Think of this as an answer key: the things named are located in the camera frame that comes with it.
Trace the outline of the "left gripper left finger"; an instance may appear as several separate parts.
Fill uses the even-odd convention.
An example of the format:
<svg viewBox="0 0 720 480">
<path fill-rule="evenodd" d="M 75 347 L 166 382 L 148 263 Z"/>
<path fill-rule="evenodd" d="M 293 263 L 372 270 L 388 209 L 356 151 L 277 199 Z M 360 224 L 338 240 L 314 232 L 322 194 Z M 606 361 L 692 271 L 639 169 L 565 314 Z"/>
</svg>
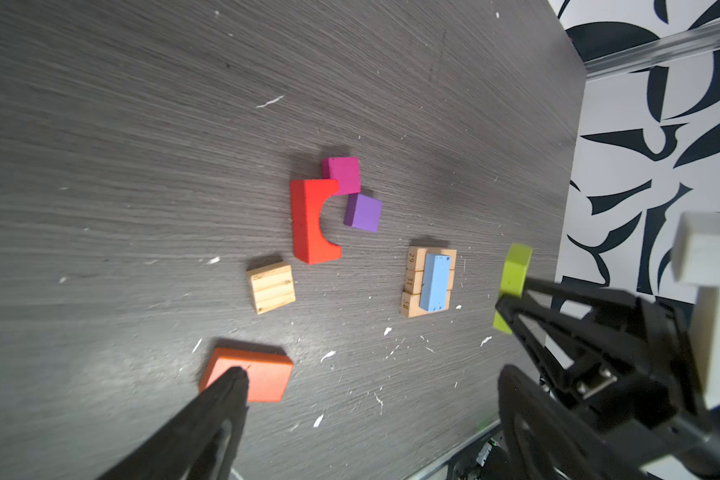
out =
<svg viewBox="0 0 720 480">
<path fill-rule="evenodd" d="M 247 415 L 249 379 L 228 369 L 103 479 L 220 479 L 230 476 Z"/>
</svg>

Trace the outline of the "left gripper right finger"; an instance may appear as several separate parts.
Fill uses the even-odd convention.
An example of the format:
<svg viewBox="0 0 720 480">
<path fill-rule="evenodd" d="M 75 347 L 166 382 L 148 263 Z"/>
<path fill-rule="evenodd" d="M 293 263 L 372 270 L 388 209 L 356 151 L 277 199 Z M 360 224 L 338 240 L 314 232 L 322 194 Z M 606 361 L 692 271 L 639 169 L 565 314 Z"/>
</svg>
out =
<svg viewBox="0 0 720 480">
<path fill-rule="evenodd" d="M 636 468 L 514 365 L 498 379 L 499 413 L 514 479 L 634 479 Z"/>
</svg>

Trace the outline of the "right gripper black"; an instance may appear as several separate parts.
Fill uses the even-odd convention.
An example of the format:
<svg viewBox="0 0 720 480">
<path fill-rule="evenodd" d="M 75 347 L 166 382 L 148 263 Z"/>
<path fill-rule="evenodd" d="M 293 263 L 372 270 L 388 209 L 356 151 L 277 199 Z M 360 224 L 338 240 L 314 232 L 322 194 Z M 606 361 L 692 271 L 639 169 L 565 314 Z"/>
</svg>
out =
<svg viewBox="0 0 720 480">
<path fill-rule="evenodd" d="M 541 305 L 533 292 L 589 306 L 582 319 Z M 700 479 L 720 479 L 720 405 L 707 407 L 679 303 L 621 290 L 529 278 L 496 310 L 566 404 L 624 458 L 676 457 Z M 536 322 L 572 357 L 564 368 L 524 321 Z"/>
</svg>

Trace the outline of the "green wood block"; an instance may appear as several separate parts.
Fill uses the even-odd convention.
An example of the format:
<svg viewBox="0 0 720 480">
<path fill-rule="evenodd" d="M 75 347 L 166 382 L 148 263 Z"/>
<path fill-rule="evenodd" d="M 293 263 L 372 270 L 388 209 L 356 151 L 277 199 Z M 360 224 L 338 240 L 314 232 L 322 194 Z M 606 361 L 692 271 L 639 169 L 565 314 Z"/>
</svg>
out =
<svg viewBox="0 0 720 480">
<path fill-rule="evenodd" d="M 503 264 L 499 297 L 522 296 L 532 253 L 533 248 L 525 244 L 513 243 L 510 246 Z"/>
</svg>

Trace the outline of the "blue wood block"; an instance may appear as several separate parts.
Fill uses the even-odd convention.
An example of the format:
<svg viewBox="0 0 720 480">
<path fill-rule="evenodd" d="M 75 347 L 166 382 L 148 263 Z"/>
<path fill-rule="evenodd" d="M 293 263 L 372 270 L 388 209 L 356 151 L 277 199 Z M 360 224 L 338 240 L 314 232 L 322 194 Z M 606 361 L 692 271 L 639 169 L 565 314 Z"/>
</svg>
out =
<svg viewBox="0 0 720 480">
<path fill-rule="evenodd" d="M 420 306 L 429 313 L 442 311 L 446 307 L 450 264 L 449 255 L 426 255 Z"/>
</svg>

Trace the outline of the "red arch wood block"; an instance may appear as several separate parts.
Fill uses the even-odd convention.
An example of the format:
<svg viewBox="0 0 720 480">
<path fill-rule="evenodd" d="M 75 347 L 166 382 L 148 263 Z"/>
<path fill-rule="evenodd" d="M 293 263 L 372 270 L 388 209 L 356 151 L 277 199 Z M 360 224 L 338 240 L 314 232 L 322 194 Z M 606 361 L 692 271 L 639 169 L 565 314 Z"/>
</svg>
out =
<svg viewBox="0 0 720 480">
<path fill-rule="evenodd" d="M 329 242 L 320 228 L 325 201 L 338 192 L 333 179 L 292 180 L 290 182 L 294 256 L 310 265 L 338 260 L 342 248 Z"/>
</svg>

